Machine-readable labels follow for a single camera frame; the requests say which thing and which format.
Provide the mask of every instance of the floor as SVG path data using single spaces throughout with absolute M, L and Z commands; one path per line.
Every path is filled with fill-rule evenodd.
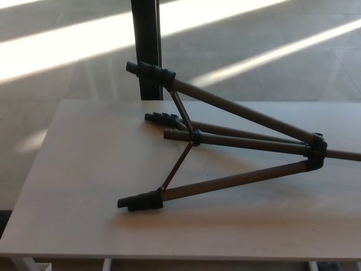
M 101 271 L 101 260 L 51 259 L 53 271 Z M 0 259 L 1 271 L 17 271 L 8 259 Z M 341 271 L 359 271 L 356 264 L 342 263 Z M 237 261 L 158 261 L 158 260 L 113 260 L 111 271 L 309 271 L 307 263 L 237 262 Z M 338 271 L 323 269 L 321 271 Z
M 62 99 L 140 99 L 125 72 L 136 60 L 130 10 L 129 0 L 0 1 L 0 209 L 14 207 Z M 161 0 L 160 16 L 163 66 L 208 91 L 361 100 L 361 0 Z

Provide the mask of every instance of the table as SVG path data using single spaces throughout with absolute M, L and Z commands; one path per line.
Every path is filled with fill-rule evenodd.
M 244 102 L 325 135 L 330 148 L 361 151 L 359 103 Z M 195 121 L 277 132 L 201 102 Z M 64 100 L 0 241 L 0 255 L 29 269 L 32 257 L 212 260 L 361 259 L 361 164 L 326 159 L 315 172 L 165 202 L 128 213 L 117 199 L 158 188 L 185 142 L 162 138 L 146 112 L 172 102 Z M 191 150 L 169 187 L 300 161 L 221 146 Z

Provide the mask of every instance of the aluminum tube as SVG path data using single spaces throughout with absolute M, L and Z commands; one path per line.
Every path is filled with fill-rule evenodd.
M 161 186 L 162 190 L 165 190 L 168 187 L 171 179 L 173 179 L 174 175 L 176 174 L 177 170 L 183 163 L 184 159 L 186 158 L 187 154 L 191 150 L 192 146 L 193 146 L 192 143 L 188 143 L 188 145 L 186 146 L 186 148 L 184 149 L 184 151 L 178 158 L 177 162 L 174 164 L 173 168 L 171 169 L 171 171 L 168 174 L 167 178 L 165 179 L 164 183 L 162 184 L 162 186 Z
M 181 101 L 181 98 L 179 97 L 178 93 L 176 91 L 170 93 L 171 97 L 173 98 L 173 101 L 175 103 L 175 106 L 177 107 L 182 119 L 183 123 L 186 125 L 188 132 L 193 134 L 193 125 L 191 122 L 190 117 L 188 116 L 188 113 Z
M 200 129 L 202 132 L 209 134 L 217 134 L 219 136 L 224 135 L 226 137 L 240 137 L 240 138 L 250 138 L 250 139 L 259 139 L 266 141 L 274 141 L 274 142 L 291 143 L 291 144 L 303 144 L 300 141 L 295 141 L 291 139 L 272 137 L 270 135 L 257 134 L 257 133 L 217 126 L 208 123 L 200 123 L 198 121 L 192 121 L 192 124 L 195 129 Z
M 361 162 L 361 154 L 356 152 L 327 150 L 326 157 Z
M 170 140 L 186 141 L 186 142 L 191 140 L 191 136 L 189 135 L 189 133 L 183 131 L 177 131 L 177 130 L 165 130 L 164 138 Z M 309 153 L 309 149 L 305 145 L 301 145 L 301 144 L 271 142 L 271 141 L 263 141 L 257 139 L 247 139 L 247 138 L 225 137 L 223 135 L 214 135 L 214 134 L 206 134 L 206 133 L 202 133 L 201 143 L 227 146 L 227 147 L 236 147 L 236 148 L 247 148 L 251 150 L 281 152 L 284 154 L 307 155 Z
M 281 165 L 279 167 L 261 169 L 259 171 L 247 172 L 211 181 L 167 189 L 162 192 L 162 200 L 165 202 L 167 200 L 180 199 L 186 196 L 198 195 L 229 187 L 246 185 L 249 183 L 305 172 L 307 171 L 306 163 L 306 161 L 301 161 L 298 163 Z
M 258 123 L 259 125 L 286 134 L 292 138 L 296 138 L 302 142 L 312 144 L 314 141 L 314 135 L 310 132 L 302 130 L 296 126 L 284 123 L 280 120 L 274 119 L 273 117 L 264 115 L 240 104 L 231 102 L 212 93 L 208 93 L 203 89 L 198 88 L 197 86 L 193 86 L 191 84 L 175 79 L 173 83 L 173 90 L 200 100 L 202 102 L 211 104 L 212 106 L 218 107 L 229 113 L 243 117 L 254 123 Z

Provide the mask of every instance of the tripod leg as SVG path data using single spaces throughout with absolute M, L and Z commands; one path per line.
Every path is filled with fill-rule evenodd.
M 182 123 L 181 121 L 177 120 L 177 129 L 180 131 L 187 131 L 187 127 L 185 126 L 184 123 Z
M 179 169 L 179 167 L 181 166 L 181 164 L 183 163 L 184 159 L 186 158 L 187 154 L 189 153 L 189 151 L 192 148 L 192 143 L 188 143 L 187 147 L 184 149 L 184 151 L 182 152 L 182 154 L 180 155 L 178 161 L 175 163 L 175 165 L 173 166 L 173 168 L 171 169 L 169 175 L 167 176 L 167 178 L 165 179 L 164 183 L 162 184 L 162 186 L 160 187 L 161 190 L 165 190 L 171 179 L 173 179 L 174 175 L 176 174 L 177 170 Z
M 199 129 L 204 133 L 217 134 L 219 136 L 224 135 L 227 137 L 241 137 L 241 138 L 259 139 L 259 140 L 267 140 L 267 141 L 283 142 L 283 143 L 291 143 L 291 144 L 303 144 L 300 141 L 295 141 L 291 139 L 272 137 L 269 135 L 257 134 L 257 133 L 232 129 L 228 127 L 222 127 L 208 123 L 200 123 L 198 121 L 192 121 L 192 124 L 195 129 Z
M 189 97 L 195 98 L 202 102 L 211 104 L 234 115 L 243 117 L 259 125 L 263 125 L 272 130 L 286 134 L 292 138 L 296 138 L 308 144 L 314 143 L 314 135 L 310 132 L 304 131 L 296 126 L 284 123 L 280 120 L 274 119 L 270 116 L 259 113 L 250 108 L 244 107 L 240 104 L 231 102 L 212 93 L 208 93 L 191 84 L 174 79 L 173 91 L 178 91 Z
M 307 171 L 307 163 L 308 161 L 301 161 L 298 163 L 281 165 L 279 167 L 261 169 L 260 171 L 253 171 L 225 178 L 214 179 L 211 181 L 184 185 L 167 189 L 161 193 L 161 196 L 163 202 L 166 202 L 168 200 L 180 199 L 187 196 L 193 196 L 234 186 L 246 185 L 249 183 L 302 173 Z
M 191 136 L 187 132 L 177 130 L 165 130 L 164 138 L 179 141 L 191 140 Z M 302 144 L 290 144 L 282 142 L 263 141 L 257 139 L 225 137 L 223 135 L 206 133 L 203 133 L 201 135 L 200 143 L 236 148 L 247 148 L 250 150 L 281 152 L 284 154 L 297 154 L 303 156 L 307 156 L 308 154 L 310 154 L 311 151 L 310 148 L 307 148 L 305 145 Z

